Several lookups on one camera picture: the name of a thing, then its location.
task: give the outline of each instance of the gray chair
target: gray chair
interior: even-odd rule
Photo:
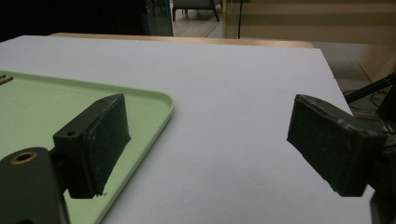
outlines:
[[[220,21],[219,14],[216,11],[216,6],[220,4],[222,7],[222,0],[173,0],[173,21],[175,20],[176,10],[182,9],[188,13],[189,9],[197,9],[197,10],[213,10],[215,13],[216,19]]]

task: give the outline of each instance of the green tray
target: green tray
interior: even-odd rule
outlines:
[[[27,147],[52,149],[52,135],[94,101],[123,93],[132,141],[121,154],[104,195],[66,198],[73,224],[98,223],[170,119],[174,102],[156,92],[68,79],[0,72],[14,79],[0,86],[0,159]]]

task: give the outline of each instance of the light green plastic tray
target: light green plastic tray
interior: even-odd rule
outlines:
[[[132,140],[122,152],[104,195],[90,200],[64,194],[73,224],[99,223],[170,119],[168,95],[89,82],[0,72],[14,80],[0,86],[0,159],[27,147],[54,147],[52,135],[94,101],[123,93]]]

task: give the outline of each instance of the white table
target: white table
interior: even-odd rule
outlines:
[[[23,36],[0,70],[169,93],[176,111],[104,223],[371,223],[286,141],[295,94],[347,104],[319,49]]]

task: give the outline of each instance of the white tabletop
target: white tabletop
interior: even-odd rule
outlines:
[[[176,110],[104,223],[371,223],[286,141],[295,94],[349,111],[319,49],[23,36],[0,70],[169,93]]]

